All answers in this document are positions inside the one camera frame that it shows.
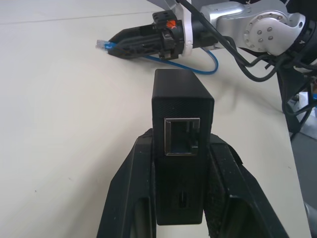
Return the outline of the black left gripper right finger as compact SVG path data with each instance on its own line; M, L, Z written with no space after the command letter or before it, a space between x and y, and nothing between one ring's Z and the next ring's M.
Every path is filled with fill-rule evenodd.
M287 238L261 186L237 152L210 135L204 213L211 238Z

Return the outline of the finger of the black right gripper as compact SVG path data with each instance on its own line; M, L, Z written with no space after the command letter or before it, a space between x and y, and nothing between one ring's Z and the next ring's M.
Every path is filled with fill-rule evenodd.
M162 45L153 43L146 45L116 45L112 42L106 42L106 49L109 55L120 59L135 59L144 56L158 54L163 50Z
M108 41L116 45L162 45L161 32L156 24L123 29Z

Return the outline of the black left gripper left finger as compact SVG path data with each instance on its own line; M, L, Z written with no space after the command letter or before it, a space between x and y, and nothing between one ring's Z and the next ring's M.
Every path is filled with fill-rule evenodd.
M152 138L149 129L136 139L111 180L97 237L156 237Z

